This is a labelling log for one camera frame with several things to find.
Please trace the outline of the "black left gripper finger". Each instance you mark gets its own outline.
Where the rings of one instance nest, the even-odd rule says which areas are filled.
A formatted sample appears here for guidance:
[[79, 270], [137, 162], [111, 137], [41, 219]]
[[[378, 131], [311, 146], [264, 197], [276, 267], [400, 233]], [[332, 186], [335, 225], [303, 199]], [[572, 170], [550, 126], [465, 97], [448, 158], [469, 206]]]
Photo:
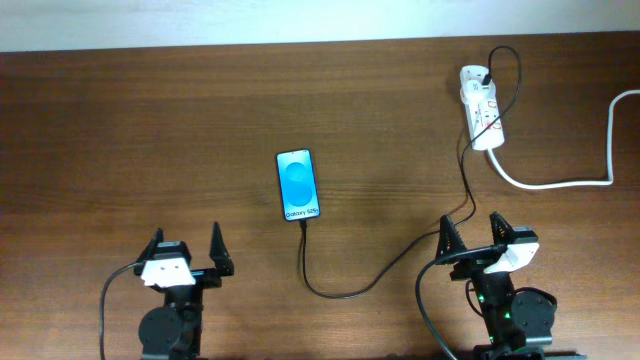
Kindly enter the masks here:
[[220, 276], [233, 276], [234, 264], [229, 254], [218, 222], [213, 224], [209, 257]]
[[151, 240], [147, 244], [147, 246], [143, 249], [141, 254], [136, 259], [137, 264], [144, 264], [146, 261], [151, 260], [154, 256], [157, 247], [160, 243], [164, 241], [164, 233], [161, 228], [158, 228], [154, 235], [151, 237]]

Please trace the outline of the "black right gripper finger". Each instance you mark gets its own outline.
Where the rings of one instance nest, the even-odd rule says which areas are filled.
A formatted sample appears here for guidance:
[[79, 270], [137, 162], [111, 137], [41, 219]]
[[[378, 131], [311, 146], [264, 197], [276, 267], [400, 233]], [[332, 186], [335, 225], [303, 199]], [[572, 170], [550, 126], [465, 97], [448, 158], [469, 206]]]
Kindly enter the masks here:
[[439, 260], [441, 264], [452, 264], [456, 262], [454, 255], [466, 250], [467, 248], [451, 217], [443, 215], [439, 223], [439, 239], [435, 259]]
[[498, 245], [509, 245], [514, 242], [514, 230], [504, 217], [494, 211], [490, 214], [490, 223], [493, 236], [493, 243]]

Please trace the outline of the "blue Galaxy smartphone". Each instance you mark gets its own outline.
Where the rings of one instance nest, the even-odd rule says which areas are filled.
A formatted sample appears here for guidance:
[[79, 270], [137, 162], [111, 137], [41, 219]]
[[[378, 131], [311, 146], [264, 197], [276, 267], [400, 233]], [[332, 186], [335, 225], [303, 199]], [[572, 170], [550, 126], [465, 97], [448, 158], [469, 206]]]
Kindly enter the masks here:
[[276, 155], [284, 218], [288, 222], [318, 217], [321, 213], [314, 166], [309, 149]]

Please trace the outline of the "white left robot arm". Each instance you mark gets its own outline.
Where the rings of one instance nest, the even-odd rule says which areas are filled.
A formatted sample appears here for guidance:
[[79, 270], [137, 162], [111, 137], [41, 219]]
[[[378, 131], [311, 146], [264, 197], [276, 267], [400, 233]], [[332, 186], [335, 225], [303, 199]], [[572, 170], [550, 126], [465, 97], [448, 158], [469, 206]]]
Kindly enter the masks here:
[[210, 268], [193, 270], [191, 254], [183, 241], [167, 242], [157, 229], [137, 258], [134, 274], [146, 287], [164, 295], [164, 303], [141, 320], [138, 335], [141, 357], [146, 360], [192, 360], [200, 355], [203, 292], [222, 286], [234, 274], [220, 225], [213, 224]]

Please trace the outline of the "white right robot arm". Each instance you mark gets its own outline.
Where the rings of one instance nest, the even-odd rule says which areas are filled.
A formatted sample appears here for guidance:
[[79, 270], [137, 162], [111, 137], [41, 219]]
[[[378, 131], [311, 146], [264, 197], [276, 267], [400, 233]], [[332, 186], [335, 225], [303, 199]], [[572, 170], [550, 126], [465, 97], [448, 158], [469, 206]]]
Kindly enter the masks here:
[[543, 359], [552, 343], [557, 299], [540, 289], [515, 288], [511, 274], [532, 261], [539, 249], [530, 227], [512, 226], [490, 214], [493, 244], [469, 250], [451, 218], [440, 219], [438, 264], [451, 264], [453, 281], [473, 285], [490, 343], [473, 349], [476, 359]]

